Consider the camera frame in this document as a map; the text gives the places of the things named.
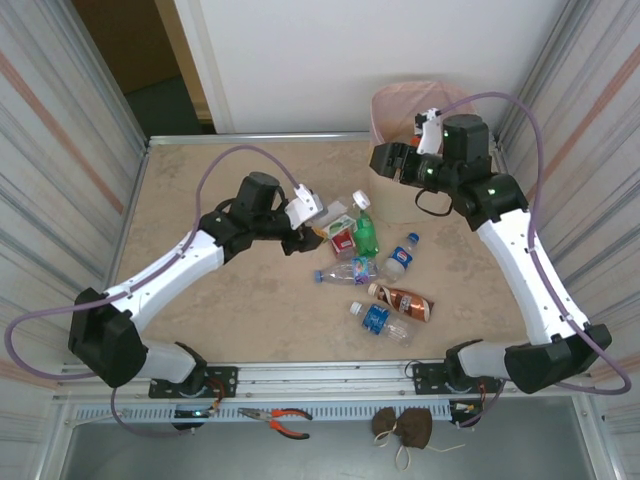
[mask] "doorway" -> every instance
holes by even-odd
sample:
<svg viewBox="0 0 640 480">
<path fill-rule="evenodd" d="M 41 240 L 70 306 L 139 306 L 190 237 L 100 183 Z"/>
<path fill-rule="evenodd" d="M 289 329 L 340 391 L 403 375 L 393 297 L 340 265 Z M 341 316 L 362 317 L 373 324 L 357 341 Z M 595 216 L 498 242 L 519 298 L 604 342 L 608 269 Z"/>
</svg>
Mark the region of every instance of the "doorway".
<svg viewBox="0 0 640 480">
<path fill-rule="evenodd" d="M 215 133 L 173 0 L 72 3 L 147 138 Z"/>
</svg>

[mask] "water bottle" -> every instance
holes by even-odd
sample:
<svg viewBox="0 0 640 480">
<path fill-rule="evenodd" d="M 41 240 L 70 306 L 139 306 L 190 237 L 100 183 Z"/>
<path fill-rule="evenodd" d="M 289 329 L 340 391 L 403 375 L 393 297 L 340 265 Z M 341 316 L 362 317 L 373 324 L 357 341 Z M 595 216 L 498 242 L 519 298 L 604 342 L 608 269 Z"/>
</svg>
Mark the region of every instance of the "water bottle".
<svg viewBox="0 0 640 480">
<path fill-rule="evenodd" d="M 408 347 L 415 335 L 415 326 L 391 314 L 380 305 L 351 304 L 351 313 L 362 319 L 362 326 L 375 335 L 383 335 L 397 344 Z"/>
<path fill-rule="evenodd" d="M 391 252 L 389 258 L 384 261 L 384 265 L 380 269 L 382 276 L 387 278 L 390 283 L 397 282 L 398 279 L 404 275 L 405 270 L 413 260 L 415 254 L 416 245 L 420 237 L 417 233 L 410 233 L 406 240 L 396 247 Z"/>
<path fill-rule="evenodd" d="M 336 263 L 333 267 L 315 271 L 316 283 L 337 285 L 367 285 L 378 278 L 378 265 L 367 257 L 354 257 L 349 261 Z"/>
<path fill-rule="evenodd" d="M 360 210 L 366 210 L 371 205 L 369 197 L 362 190 L 356 190 L 351 197 L 340 197 L 331 202 L 317 216 L 313 217 L 308 224 L 317 229 L 328 227 L 343 215 L 347 215 L 355 222 Z"/>
</svg>

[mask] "white bracket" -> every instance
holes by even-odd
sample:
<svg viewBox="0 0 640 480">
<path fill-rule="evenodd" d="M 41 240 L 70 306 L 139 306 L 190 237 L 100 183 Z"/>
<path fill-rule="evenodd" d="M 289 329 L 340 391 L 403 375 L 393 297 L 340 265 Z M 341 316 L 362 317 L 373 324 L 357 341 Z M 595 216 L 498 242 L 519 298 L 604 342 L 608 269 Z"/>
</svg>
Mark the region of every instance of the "white bracket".
<svg viewBox="0 0 640 480">
<path fill-rule="evenodd" d="M 323 210 L 318 195 L 311 193 L 304 185 L 300 184 L 294 191 L 297 198 L 290 201 L 284 209 L 291 220 L 291 230 L 296 230 Z"/>
<path fill-rule="evenodd" d="M 426 117 L 422 126 L 415 126 L 414 132 L 420 137 L 417 152 L 420 155 L 425 153 L 436 154 L 442 144 L 442 120 L 436 115 L 437 108 L 431 108 L 421 115 Z"/>
</svg>

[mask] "pink trash bin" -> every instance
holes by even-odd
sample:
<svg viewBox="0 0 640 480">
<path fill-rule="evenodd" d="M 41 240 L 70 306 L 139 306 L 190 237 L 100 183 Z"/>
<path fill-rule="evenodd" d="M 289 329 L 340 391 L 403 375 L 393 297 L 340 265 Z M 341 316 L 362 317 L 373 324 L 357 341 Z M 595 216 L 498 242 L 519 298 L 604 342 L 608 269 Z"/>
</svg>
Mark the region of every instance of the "pink trash bin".
<svg viewBox="0 0 640 480">
<path fill-rule="evenodd" d="M 414 117 L 430 108 L 444 108 L 469 94 L 444 82 L 405 82 L 379 90 L 371 99 L 371 148 L 388 142 L 410 143 L 414 136 Z M 468 103 L 444 115 L 476 113 Z M 387 223 L 415 223 L 430 217 L 418 210 L 415 187 L 400 185 L 369 169 L 371 206 L 377 217 Z M 444 193 L 426 192 L 420 206 L 433 212 L 444 212 L 450 199 Z"/>
</svg>

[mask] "white wall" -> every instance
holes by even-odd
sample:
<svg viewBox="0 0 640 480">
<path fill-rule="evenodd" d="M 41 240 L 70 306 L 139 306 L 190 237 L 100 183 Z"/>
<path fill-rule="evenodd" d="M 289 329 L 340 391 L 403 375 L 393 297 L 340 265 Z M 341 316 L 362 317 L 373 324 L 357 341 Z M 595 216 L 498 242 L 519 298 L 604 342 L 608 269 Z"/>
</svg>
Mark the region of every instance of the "white wall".
<svg viewBox="0 0 640 480">
<path fill-rule="evenodd" d="M 565 3 L 176 0 L 221 133 L 368 130 L 403 80 L 517 93 Z M 495 126 L 505 105 L 479 110 Z"/>
</svg>

